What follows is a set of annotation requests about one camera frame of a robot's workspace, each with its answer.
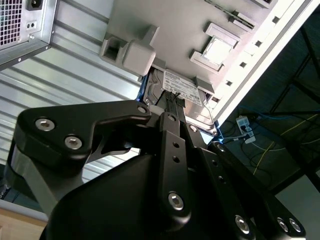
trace screw head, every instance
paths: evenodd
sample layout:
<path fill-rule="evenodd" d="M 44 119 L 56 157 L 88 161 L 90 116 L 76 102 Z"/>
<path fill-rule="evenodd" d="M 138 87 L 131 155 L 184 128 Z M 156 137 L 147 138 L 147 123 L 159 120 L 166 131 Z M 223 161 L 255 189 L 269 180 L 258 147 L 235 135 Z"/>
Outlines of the screw head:
<path fill-rule="evenodd" d="M 184 201 L 178 194 L 174 192 L 170 193 L 168 196 L 168 200 L 173 209 L 177 211 L 181 211 L 182 209 L 184 209 Z"/>
<path fill-rule="evenodd" d="M 143 114 L 145 114 L 146 112 L 147 112 L 147 110 L 145 110 L 143 107 L 141 107 L 141 106 L 139 106 L 138 107 L 138 110 L 141 112 L 141 113 L 143 113 Z"/>
<path fill-rule="evenodd" d="M 82 141 L 77 138 L 76 136 L 68 136 L 64 140 L 65 145 L 67 148 L 72 149 L 72 150 L 77 150 L 81 148 L 82 146 Z"/>
<path fill-rule="evenodd" d="M 198 131 L 198 129 L 193 125 L 190 125 L 189 128 L 195 133 Z"/>
<path fill-rule="evenodd" d="M 218 144 L 216 147 L 217 147 L 221 152 L 225 152 L 225 151 L 226 151 L 221 144 Z"/>
<path fill-rule="evenodd" d="M 174 116 L 172 116 L 172 115 L 168 115 L 168 119 L 170 119 L 173 122 L 176 120 L 176 118 Z"/>
<path fill-rule="evenodd" d="M 247 222 L 243 219 L 242 216 L 236 215 L 235 216 L 235 223 L 238 226 L 238 228 L 244 233 L 244 234 L 249 234 L 250 229 L 249 225 Z"/>
<path fill-rule="evenodd" d="M 35 126 L 45 132 L 49 132 L 55 128 L 55 124 L 53 121 L 45 118 L 40 118 L 37 121 L 35 121 Z"/>
<path fill-rule="evenodd" d="M 298 233 L 301 233 L 301 228 L 299 225 L 293 220 L 292 218 L 289 219 L 291 226 L 296 230 Z"/>
<path fill-rule="evenodd" d="M 289 229 L 288 229 L 287 225 L 285 224 L 285 222 L 284 222 L 280 217 L 277 218 L 277 221 L 278 221 L 278 224 L 280 225 L 280 227 L 281 227 L 286 233 L 289 232 Z"/>

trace black electrical socket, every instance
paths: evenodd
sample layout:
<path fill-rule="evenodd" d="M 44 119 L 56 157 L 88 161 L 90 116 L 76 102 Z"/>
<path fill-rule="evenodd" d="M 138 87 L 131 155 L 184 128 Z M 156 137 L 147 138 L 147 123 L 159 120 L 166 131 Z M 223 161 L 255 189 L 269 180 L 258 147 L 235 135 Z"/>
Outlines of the black electrical socket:
<path fill-rule="evenodd" d="M 26 9 L 28 11 L 36 11 L 42 9 L 43 0 L 28 0 Z"/>

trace metal vent mesh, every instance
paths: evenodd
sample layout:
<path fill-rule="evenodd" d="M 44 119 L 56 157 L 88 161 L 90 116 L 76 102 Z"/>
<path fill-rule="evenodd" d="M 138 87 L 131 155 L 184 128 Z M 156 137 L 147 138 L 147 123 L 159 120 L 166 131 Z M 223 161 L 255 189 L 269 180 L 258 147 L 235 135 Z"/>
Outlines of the metal vent mesh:
<path fill-rule="evenodd" d="M 0 46 L 16 42 L 20 38 L 23 0 L 0 0 Z"/>

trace yellow cable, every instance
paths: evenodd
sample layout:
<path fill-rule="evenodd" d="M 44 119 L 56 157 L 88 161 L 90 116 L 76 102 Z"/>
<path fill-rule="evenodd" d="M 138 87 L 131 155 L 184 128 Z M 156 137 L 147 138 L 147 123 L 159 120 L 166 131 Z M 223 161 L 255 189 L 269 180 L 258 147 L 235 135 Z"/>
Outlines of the yellow cable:
<path fill-rule="evenodd" d="M 318 115 L 318 114 L 309 117 L 307 120 L 303 120 L 302 122 L 298 123 L 297 125 L 293 126 L 292 128 L 290 128 L 290 129 L 284 131 L 283 133 L 281 133 L 280 136 L 285 135 L 286 133 L 290 132 L 291 130 L 299 127 L 301 124 L 304 124 L 305 122 L 309 121 L 310 119 L 313 119 L 313 118 L 314 118 L 315 116 L 317 116 L 317 115 Z M 262 159 L 264 159 L 264 156 L 266 155 L 266 153 L 269 151 L 269 149 L 272 147 L 272 145 L 273 145 L 274 143 L 275 143 L 275 142 L 273 141 L 273 142 L 270 144 L 270 146 L 269 146 L 269 147 L 264 151 L 264 153 L 262 154 L 260 160 L 258 161 L 258 163 L 257 163 L 257 165 L 256 165 L 256 167 L 255 167 L 255 170 L 254 170 L 254 172 L 253 172 L 253 175 L 256 174 L 256 171 L 257 171 L 257 169 L 258 169 L 258 167 L 259 167 Z"/>

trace corrugated metal panel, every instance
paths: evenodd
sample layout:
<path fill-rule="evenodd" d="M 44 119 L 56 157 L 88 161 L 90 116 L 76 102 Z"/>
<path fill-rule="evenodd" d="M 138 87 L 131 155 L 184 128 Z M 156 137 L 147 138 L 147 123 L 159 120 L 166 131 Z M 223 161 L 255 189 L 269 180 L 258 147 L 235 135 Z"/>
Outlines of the corrugated metal panel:
<path fill-rule="evenodd" d="M 58 3 L 52 49 L 0 73 L 0 163 L 5 164 L 17 116 L 27 108 L 133 100 L 138 77 L 99 58 L 113 0 Z M 138 154 L 137 149 L 85 166 L 88 181 Z"/>

